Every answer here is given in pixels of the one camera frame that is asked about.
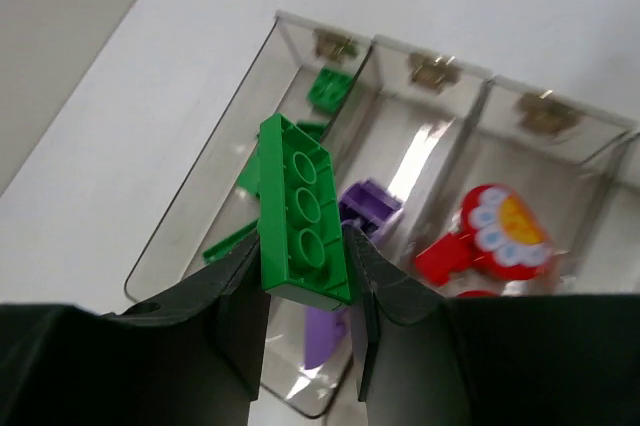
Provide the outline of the clear bin first row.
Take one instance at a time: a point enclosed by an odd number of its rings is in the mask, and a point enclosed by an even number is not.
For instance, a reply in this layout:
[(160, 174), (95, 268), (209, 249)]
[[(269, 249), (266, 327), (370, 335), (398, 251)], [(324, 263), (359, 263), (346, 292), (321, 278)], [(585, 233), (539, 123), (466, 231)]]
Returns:
[(371, 40), (279, 11), (266, 40), (190, 167), (124, 283), (133, 302), (146, 300), (197, 271), (202, 251), (254, 220), (257, 199), (236, 185), (274, 113), (291, 122), (329, 123), (307, 99), (324, 67), (354, 76)]

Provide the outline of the purple lotus lego brick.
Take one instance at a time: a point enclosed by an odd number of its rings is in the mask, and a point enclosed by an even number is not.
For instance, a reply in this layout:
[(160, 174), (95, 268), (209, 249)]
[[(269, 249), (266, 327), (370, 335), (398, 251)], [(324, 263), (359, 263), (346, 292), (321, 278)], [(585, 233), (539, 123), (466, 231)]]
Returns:
[(341, 223), (359, 228), (376, 246), (386, 240), (404, 214), (404, 203), (372, 179), (351, 185), (338, 206)]

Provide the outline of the red arch lego brick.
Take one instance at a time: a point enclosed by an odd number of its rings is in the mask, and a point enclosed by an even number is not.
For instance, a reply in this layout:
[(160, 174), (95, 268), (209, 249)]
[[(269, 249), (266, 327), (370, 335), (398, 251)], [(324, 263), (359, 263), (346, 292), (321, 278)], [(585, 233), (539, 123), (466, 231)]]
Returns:
[(456, 298), (487, 298), (498, 297), (498, 294), (487, 290), (466, 290), (456, 295)]

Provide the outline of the small green brick in bin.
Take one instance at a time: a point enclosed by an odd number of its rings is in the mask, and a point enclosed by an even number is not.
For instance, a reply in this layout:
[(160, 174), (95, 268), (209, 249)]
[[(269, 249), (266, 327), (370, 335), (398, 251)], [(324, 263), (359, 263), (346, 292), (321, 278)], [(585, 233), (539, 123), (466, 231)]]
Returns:
[(344, 101), (352, 82), (352, 75), (324, 67), (308, 91), (307, 99), (315, 109), (334, 114)]

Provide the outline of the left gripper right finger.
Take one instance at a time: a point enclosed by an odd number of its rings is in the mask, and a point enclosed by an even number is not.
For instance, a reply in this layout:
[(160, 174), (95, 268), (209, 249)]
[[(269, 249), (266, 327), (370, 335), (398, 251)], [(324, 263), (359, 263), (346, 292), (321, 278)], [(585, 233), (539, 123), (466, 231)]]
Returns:
[(372, 425), (635, 425), (635, 295), (447, 298), (343, 230)]

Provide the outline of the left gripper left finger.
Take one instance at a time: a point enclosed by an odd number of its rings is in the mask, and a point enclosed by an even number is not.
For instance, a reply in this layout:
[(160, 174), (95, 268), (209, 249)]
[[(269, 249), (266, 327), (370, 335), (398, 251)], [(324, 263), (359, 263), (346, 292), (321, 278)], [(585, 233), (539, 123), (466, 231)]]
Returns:
[(121, 314), (1, 308), (5, 425), (244, 425), (270, 298), (256, 234)]

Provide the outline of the dark green angled brick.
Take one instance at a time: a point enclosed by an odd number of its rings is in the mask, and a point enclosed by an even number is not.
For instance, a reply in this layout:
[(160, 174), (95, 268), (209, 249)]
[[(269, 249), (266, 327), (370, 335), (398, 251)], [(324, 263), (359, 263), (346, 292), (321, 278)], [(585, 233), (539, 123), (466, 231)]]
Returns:
[(260, 125), (258, 156), (263, 290), (327, 311), (350, 305), (330, 153), (276, 113)]

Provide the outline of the purple lego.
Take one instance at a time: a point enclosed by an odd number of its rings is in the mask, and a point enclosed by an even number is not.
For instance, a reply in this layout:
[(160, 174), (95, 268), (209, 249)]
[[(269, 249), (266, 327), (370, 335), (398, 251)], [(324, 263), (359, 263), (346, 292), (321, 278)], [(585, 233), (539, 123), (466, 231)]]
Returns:
[(304, 325), (304, 369), (312, 370), (329, 361), (347, 331), (345, 308), (325, 311), (307, 306)]

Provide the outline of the red lego cluster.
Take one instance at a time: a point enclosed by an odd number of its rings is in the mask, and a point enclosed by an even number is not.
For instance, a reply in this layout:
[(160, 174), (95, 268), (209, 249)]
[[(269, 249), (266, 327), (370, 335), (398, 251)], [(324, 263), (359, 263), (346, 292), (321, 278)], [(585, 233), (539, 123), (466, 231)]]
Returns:
[(442, 286), (452, 274), (471, 267), (473, 252), (469, 234), (447, 233), (417, 254), (413, 264), (429, 283)]

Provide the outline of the red flower lego brick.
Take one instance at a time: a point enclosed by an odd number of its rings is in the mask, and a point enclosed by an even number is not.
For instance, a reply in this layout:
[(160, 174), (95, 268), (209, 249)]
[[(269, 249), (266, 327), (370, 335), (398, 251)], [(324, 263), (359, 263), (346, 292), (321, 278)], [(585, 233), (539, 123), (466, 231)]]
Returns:
[(510, 187), (483, 184), (461, 201), (459, 233), (474, 267), (501, 281), (530, 280), (553, 264), (553, 245), (533, 211)]

